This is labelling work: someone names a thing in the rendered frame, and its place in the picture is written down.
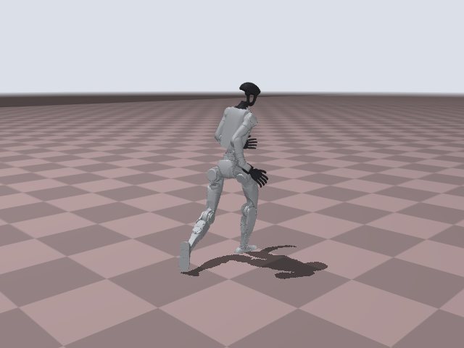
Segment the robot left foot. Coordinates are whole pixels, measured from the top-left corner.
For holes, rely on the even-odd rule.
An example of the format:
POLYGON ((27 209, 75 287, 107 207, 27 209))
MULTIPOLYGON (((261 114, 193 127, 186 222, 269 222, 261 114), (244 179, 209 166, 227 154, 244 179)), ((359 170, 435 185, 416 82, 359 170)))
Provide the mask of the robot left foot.
POLYGON ((178 260, 179 269, 186 272, 190 265, 191 245, 185 241, 181 244, 181 253, 178 260))

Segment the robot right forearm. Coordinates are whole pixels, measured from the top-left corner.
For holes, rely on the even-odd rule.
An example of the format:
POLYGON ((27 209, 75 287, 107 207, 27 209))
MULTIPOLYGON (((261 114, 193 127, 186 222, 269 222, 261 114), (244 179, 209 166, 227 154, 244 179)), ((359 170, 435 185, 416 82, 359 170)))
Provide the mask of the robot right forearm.
POLYGON ((240 167, 241 169, 243 168, 247 172, 249 172, 249 170, 251 169, 251 166, 244 159, 243 141, 241 140, 241 138, 236 138, 234 140, 233 154, 235 155, 235 158, 236 158, 236 165, 240 167))

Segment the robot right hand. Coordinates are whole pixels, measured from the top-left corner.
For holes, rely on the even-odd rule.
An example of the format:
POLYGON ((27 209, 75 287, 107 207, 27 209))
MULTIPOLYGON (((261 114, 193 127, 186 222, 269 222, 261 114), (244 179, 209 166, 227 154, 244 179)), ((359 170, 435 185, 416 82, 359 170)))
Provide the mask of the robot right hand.
MULTIPOLYGON (((249 163, 248 163, 249 164, 249 163)), ((250 165, 251 166, 251 165, 250 165)), ((249 172, 247 172, 245 169, 242 168, 242 170, 246 173, 246 174, 250 174, 251 177, 253 178, 253 180, 255 180, 259 185, 260 185, 260 188, 262 188, 262 184, 265 185, 265 183, 267 183, 266 180, 268 180, 268 177, 262 173, 266 173, 264 170, 258 170, 258 169, 253 169, 253 167, 251 166, 251 169, 249 170, 249 172), (262 173, 261 173, 262 172, 262 173), (262 177, 263 176, 263 177, 262 177), (261 179, 264 180, 264 182, 261 180, 261 179), (266 178, 266 180, 264 179, 266 178), (260 183, 259 181, 262 183, 260 183)))

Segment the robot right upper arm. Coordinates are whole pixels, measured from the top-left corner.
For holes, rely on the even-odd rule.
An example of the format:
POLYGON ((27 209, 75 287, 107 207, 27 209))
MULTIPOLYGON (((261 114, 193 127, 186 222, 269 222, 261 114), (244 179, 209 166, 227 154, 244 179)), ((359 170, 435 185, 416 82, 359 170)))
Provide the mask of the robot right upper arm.
POLYGON ((257 121, 257 118, 251 112, 245 115, 243 123, 231 138, 231 146, 234 147, 234 140, 236 138, 245 136, 250 131, 250 129, 257 124, 257 121))

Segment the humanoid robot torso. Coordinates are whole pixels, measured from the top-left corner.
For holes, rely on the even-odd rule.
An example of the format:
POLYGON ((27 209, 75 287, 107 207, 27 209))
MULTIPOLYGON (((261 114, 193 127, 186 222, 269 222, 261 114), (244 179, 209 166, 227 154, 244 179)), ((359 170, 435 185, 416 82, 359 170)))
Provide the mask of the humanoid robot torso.
MULTIPOLYGON (((220 145, 226 148, 227 152, 223 155, 223 160, 219 160, 217 164, 217 174, 221 178, 236 178, 236 176, 233 173, 233 170, 237 165, 235 155, 232 152, 232 150, 234 150, 234 147, 231 146, 231 138, 243 123, 245 115, 247 115, 250 112, 250 110, 248 109, 250 108, 247 107, 246 109, 238 109, 235 107, 231 107, 226 115, 223 130, 221 133, 220 145)), ((245 136, 241 137, 243 141, 243 148, 247 142, 250 131, 245 136)))

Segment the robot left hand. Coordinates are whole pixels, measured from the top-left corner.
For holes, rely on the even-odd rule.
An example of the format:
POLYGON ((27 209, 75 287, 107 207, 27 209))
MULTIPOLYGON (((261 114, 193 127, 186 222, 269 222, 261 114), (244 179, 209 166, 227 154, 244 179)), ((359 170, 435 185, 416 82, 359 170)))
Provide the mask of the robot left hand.
MULTIPOLYGON (((249 136, 249 137, 251 137, 251 136, 249 136)), ((257 143, 257 141, 251 141, 251 140, 256 140, 256 138, 247 139, 246 144, 245 144, 243 149, 256 149, 255 147, 248 147, 248 146, 256 146, 256 144, 251 144, 251 143, 257 143)))

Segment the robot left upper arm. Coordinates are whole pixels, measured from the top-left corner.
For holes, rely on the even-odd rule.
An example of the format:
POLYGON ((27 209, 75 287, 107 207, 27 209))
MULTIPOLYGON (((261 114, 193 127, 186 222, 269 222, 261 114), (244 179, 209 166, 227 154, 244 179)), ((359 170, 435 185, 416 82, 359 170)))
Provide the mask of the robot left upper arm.
POLYGON ((219 124, 219 126, 217 128, 217 131, 215 133, 215 139, 217 139, 219 142, 221 141, 221 133, 222 133, 224 122, 225 122, 225 119, 226 119, 226 115, 227 115, 229 109, 230 109, 230 107, 227 107, 225 109, 225 111, 223 113, 223 118, 220 121, 220 124, 219 124))

